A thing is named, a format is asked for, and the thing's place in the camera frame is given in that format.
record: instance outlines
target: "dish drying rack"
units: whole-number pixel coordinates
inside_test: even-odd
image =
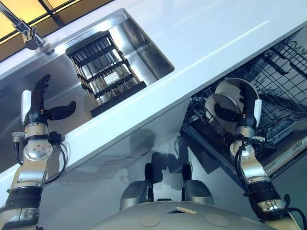
[[[98,32],[82,40],[68,48],[66,54],[71,58],[81,86],[92,102],[92,117],[146,87],[109,32]]]
[[[214,130],[222,130],[219,132],[222,138],[231,135],[205,108],[205,102],[221,81],[241,78],[250,82],[262,99],[256,135],[265,137],[271,144],[278,143],[293,131],[291,127],[300,118],[307,116],[306,53],[296,41],[286,38],[192,96],[185,122],[198,119],[204,124],[214,124]]]

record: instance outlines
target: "white surface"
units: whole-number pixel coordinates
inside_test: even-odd
[[[24,123],[25,116],[31,108],[31,97],[32,93],[29,90],[23,91],[21,96],[21,120]]]
[[[52,43],[125,8],[175,66],[168,76],[68,133],[69,165],[100,153],[306,23],[306,6],[305,0],[116,0],[49,35]],[[286,17],[289,12],[295,13]],[[12,72],[16,63],[33,57],[34,51],[22,50],[0,69]],[[0,182],[12,177],[8,169]],[[0,204],[6,196],[0,193]]]

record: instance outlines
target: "window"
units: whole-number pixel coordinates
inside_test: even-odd
[[[1,0],[44,37],[112,0]],[[0,13],[0,62],[24,48],[22,36]]]

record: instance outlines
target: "sink basin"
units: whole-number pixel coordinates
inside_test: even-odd
[[[40,77],[51,74],[49,88],[44,96],[46,108],[66,105],[71,100],[77,103],[76,112],[70,118],[50,121],[49,131],[64,135],[92,119],[90,110],[93,106],[65,50],[98,31],[110,32],[137,77],[147,86],[174,70],[173,65],[124,9],[52,44],[52,54],[40,53],[33,60],[16,65],[9,74],[0,75],[0,152],[3,159],[0,161],[0,172],[16,164],[12,132],[22,131],[21,95],[23,90],[32,89]]]

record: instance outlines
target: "dishwasher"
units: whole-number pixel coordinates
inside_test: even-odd
[[[262,100],[256,158],[272,179],[307,152],[307,27],[295,32],[191,97],[181,132],[217,159],[238,184],[229,145],[235,122],[217,119],[210,101],[226,79],[249,82]]]

